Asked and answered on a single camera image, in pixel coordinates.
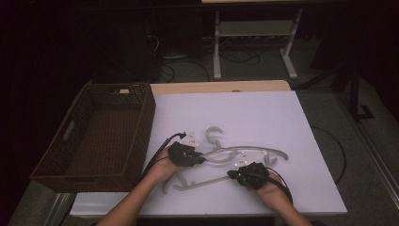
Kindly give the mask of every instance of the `black cable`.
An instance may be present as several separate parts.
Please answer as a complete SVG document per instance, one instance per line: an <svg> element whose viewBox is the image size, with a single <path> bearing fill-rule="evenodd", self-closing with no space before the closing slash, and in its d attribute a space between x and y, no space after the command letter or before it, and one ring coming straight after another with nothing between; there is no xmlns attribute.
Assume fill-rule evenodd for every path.
<svg viewBox="0 0 399 226"><path fill-rule="evenodd" d="M169 70L171 70L171 73L165 72L164 69L162 68L162 66L164 66L164 67L168 68ZM164 78L165 81L166 81L167 83L170 83L170 82L172 82L172 81L175 80L175 75L176 75L176 73L175 73L175 71L174 71L174 69L173 69L172 67L170 67L170 66L168 66L168 65L166 65L166 64L161 63L161 67L159 67L159 69L160 69L160 71L161 71L161 76L162 76L162 73L165 74L165 75L170 76L169 79L166 79L164 76L162 76L162 78Z"/></svg>
<svg viewBox="0 0 399 226"><path fill-rule="evenodd" d="M247 52L247 51L241 51L241 52L248 54L248 58L242 59L242 58L240 58L240 57L238 57L238 56L235 56L235 55L233 55L233 54L228 54L227 52L224 52L224 51L219 52L219 55L220 55L223 59L225 59L225 60L227 60L227 61L229 61L229 62L232 62L232 63L240 63L240 64L245 64L245 65L258 65L258 64L261 62L261 54L262 54L262 53L259 53L259 54L258 54L258 53L256 53L256 52L254 52L254 55L251 55L251 54L250 54L249 52ZM254 59L254 58L257 59L254 63L248 63L250 60L252 60L252 59Z"/></svg>
<svg viewBox="0 0 399 226"><path fill-rule="evenodd" d="M326 131L326 130L324 130L324 129L322 129L322 128L319 128L319 127L316 127L316 126L311 126L311 128L312 129L317 129L317 130L319 130L319 131L322 131L322 132L324 132L324 133L326 133L326 134L328 134L330 137L332 137L334 140L335 140L335 142L340 146L340 149L341 149L341 152L342 152L342 154L343 154L343 169L341 170L341 174L340 174L340 176L335 180L335 185L337 185L340 181L341 181L341 179L343 178L343 175L345 174L345 171L346 171L346 153L345 153L345 150L343 149L343 145L341 144L341 142L337 139L337 138L335 138L331 133L329 133L328 131Z"/></svg>
<svg viewBox="0 0 399 226"><path fill-rule="evenodd" d="M158 151L156 151L156 153L153 155L152 159L150 160L149 164L147 164L147 167L144 169L143 173L141 173L140 181L144 178L144 176L147 174L147 172L150 170L153 164L157 162L156 158L158 157L159 153L161 153L167 147L170 141L177 136L183 138L186 136L186 133L175 134L167 138L167 140L165 140L165 142L161 145L161 147L159 147Z"/></svg>
<svg viewBox="0 0 399 226"><path fill-rule="evenodd" d="M206 76L207 76L207 79L208 79L208 82L211 81L211 76L209 75L208 70L207 70L202 64L200 64L200 63L198 63L198 62L195 62L195 61L189 61L189 60L185 60L185 61L173 61L173 62L169 62L169 63L167 63L167 64L176 64L176 63L192 63L192 64L199 65L200 67L202 67L203 70L205 70Z"/></svg>

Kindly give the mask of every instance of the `brown wicker basket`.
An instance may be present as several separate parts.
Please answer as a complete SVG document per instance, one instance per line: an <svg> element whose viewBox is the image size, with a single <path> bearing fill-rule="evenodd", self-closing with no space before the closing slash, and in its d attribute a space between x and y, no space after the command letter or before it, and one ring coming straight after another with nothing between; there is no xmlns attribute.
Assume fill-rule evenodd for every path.
<svg viewBox="0 0 399 226"><path fill-rule="evenodd" d="M85 86L30 178L61 193L131 190L154 112L150 84Z"/></svg>

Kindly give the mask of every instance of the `white table surface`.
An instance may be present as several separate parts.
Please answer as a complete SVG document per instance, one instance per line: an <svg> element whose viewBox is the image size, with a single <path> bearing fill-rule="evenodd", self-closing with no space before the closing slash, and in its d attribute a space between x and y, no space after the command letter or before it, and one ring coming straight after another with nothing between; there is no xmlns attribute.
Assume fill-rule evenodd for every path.
<svg viewBox="0 0 399 226"><path fill-rule="evenodd" d="M294 91L162 94L155 95L155 102L145 164L165 139L181 132L194 131L200 142L196 151L210 152L215 145L206 140L205 131L210 126L218 126L224 133L213 135L217 135L222 147L261 146L289 155L288 161L278 157L273 169L287 182L299 212L346 213ZM188 183L211 180L227 175L228 170L237 170L234 163L233 160L219 166L205 162L185 170L183 175ZM180 183L175 179L172 184ZM71 215L103 216L124 196L126 193L79 193ZM273 215L271 210L234 180L187 191L170 187L167 195L159 186L140 212L143 218L268 215Z"/></svg>

